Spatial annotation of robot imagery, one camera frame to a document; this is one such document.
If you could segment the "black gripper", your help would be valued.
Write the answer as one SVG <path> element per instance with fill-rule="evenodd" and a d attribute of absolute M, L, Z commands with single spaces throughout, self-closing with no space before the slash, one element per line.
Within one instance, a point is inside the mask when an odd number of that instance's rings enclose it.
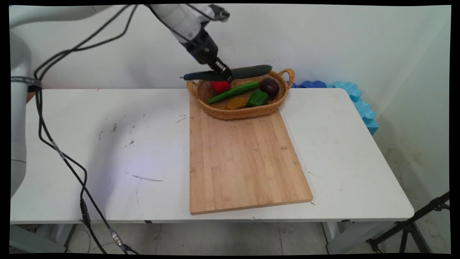
<path fill-rule="evenodd" d="M 181 44 L 199 64 L 212 66 L 212 69 L 220 74 L 225 81 L 232 83 L 231 69 L 217 57 L 219 48 L 204 28 L 201 28 L 191 40 L 182 35 L 180 35 L 180 39 L 185 41 Z"/>

